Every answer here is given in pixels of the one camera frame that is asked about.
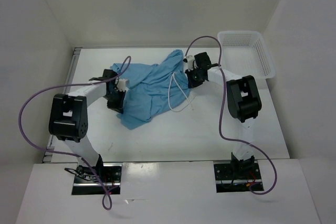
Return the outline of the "white shorts drawstring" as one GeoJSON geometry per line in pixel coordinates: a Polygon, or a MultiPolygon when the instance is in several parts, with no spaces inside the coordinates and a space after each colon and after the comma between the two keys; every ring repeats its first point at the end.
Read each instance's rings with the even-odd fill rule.
{"type": "Polygon", "coordinates": [[[180,113],[189,107],[190,110],[193,111],[193,99],[194,97],[191,99],[188,97],[186,91],[178,83],[175,73],[172,73],[167,90],[167,102],[169,109],[174,113],[180,113]]]}

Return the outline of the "light blue mesh shorts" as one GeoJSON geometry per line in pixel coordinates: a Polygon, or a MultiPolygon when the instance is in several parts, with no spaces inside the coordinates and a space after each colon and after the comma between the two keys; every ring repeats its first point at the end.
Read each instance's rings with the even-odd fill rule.
{"type": "Polygon", "coordinates": [[[175,73],[178,83],[189,96],[191,89],[188,88],[188,80],[184,73],[181,50],[173,50],[160,64],[129,65],[121,75],[122,79],[129,80],[129,89],[123,103],[124,112],[117,115],[123,126],[134,130],[170,110],[167,90],[172,73],[175,73]]]}

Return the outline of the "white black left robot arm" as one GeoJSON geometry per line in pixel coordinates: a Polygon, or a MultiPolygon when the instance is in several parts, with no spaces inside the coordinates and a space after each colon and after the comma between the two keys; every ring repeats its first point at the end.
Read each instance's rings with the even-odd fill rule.
{"type": "Polygon", "coordinates": [[[92,147],[89,129],[88,107],[104,98],[107,108],[123,113],[123,102],[129,80],[121,79],[111,69],[105,69],[101,77],[91,78],[87,86],[66,93],[56,94],[52,100],[49,133],[64,142],[76,157],[78,168],[75,176],[98,182],[106,175],[101,155],[92,147]]]}

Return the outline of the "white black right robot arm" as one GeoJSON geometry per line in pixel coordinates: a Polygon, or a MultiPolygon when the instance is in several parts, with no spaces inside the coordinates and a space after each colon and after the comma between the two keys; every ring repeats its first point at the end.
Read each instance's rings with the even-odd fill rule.
{"type": "Polygon", "coordinates": [[[225,88],[225,101],[231,117],[240,124],[238,137],[231,154],[230,172],[233,179],[247,176],[254,165],[251,150],[254,124],[261,110],[262,103],[255,78],[251,75],[240,76],[222,69],[218,63],[211,63],[207,53],[184,57],[185,74],[188,86],[196,88],[204,81],[216,83],[225,88]]]}

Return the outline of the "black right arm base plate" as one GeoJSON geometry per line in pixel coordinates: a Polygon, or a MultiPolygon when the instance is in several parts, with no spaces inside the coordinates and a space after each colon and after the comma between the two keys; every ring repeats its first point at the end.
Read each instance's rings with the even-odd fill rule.
{"type": "Polygon", "coordinates": [[[264,191],[259,165],[254,163],[253,168],[246,172],[234,175],[230,162],[214,163],[214,175],[217,193],[240,193],[252,190],[256,192],[264,191]]]}

